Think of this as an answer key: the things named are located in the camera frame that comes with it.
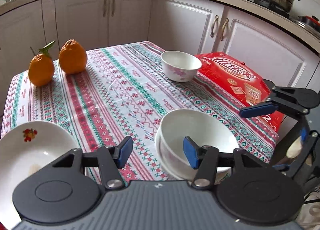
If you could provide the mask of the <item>white gloved right hand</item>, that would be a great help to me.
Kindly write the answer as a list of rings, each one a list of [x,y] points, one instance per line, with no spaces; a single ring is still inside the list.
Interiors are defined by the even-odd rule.
[[[287,149],[286,156],[289,159],[296,158],[302,151],[303,148],[303,140],[302,136],[299,136]]]

